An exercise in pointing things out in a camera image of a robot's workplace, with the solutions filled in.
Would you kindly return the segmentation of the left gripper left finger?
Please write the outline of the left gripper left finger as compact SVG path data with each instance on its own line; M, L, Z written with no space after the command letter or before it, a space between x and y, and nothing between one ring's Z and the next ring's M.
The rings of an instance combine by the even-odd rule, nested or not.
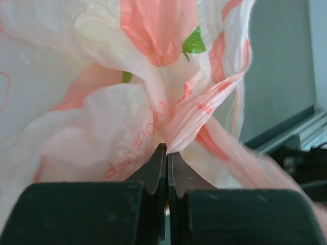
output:
M162 241L165 238L166 145L123 182L122 241Z

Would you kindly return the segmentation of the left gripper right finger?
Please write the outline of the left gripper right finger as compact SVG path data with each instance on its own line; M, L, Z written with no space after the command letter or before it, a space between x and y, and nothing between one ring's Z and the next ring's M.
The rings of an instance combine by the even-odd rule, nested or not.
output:
M193 170L179 152L167 155L167 177L171 244L191 244L187 192L216 187Z

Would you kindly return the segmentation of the pink plastic bag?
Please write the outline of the pink plastic bag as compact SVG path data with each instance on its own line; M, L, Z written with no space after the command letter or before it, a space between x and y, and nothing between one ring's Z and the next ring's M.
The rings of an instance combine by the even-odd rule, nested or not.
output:
M239 142L254 1L1 1L27 41L1 69L1 113L49 112L1 141L1 225L40 182L124 181L160 143L218 188L301 191Z

